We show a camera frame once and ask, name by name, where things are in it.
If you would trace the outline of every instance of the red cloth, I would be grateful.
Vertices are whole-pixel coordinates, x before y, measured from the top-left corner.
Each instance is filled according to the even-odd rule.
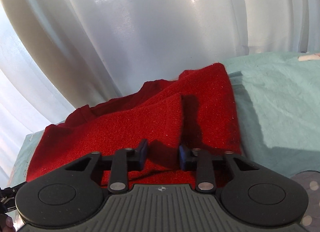
[[[131,183],[191,183],[194,174],[179,170],[178,146],[214,154],[240,153],[233,91],[222,64],[184,71],[177,81],[146,82],[123,98],[75,110],[65,123],[48,126],[31,159],[27,181],[92,151],[116,150],[149,141],[142,172],[129,173]],[[102,183],[106,184],[108,172]]]

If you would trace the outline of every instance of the white curtain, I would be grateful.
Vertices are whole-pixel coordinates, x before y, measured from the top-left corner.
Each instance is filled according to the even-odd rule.
[[[2,1],[21,40],[1,10],[0,85],[20,98],[1,86],[6,174],[25,134],[76,107],[230,57],[320,50],[320,0]]]

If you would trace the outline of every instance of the triangular cutout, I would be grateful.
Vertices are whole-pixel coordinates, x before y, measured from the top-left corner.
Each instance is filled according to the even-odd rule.
[[[84,171],[87,168],[88,163],[90,162],[91,158],[85,158],[77,163],[66,168],[66,171]]]
[[[258,168],[253,167],[252,165],[243,162],[242,160],[238,159],[238,158],[234,158],[233,159],[236,163],[236,165],[238,166],[240,171],[256,171],[258,170]]]

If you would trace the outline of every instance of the gray polka dot fabric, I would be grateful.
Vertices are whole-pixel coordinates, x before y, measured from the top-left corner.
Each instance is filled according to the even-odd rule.
[[[304,171],[291,179],[302,185],[308,193],[309,205],[301,224],[310,232],[320,231],[320,172]]]

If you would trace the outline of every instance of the red fabric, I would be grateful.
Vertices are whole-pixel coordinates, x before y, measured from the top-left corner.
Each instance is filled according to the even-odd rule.
[[[65,123],[50,125],[31,159],[27,181],[92,151],[116,150],[149,141],[142,172],[129,173],[131,183],[191,183],[194,175],[179,170],[178,146],[199,147],[214,154],[240,153],[236,106],[222,64],[184,71],[177,81],[146,82],[141,90],[95,107],[83,106]],[[107,183],[105,172],[103,183]]]

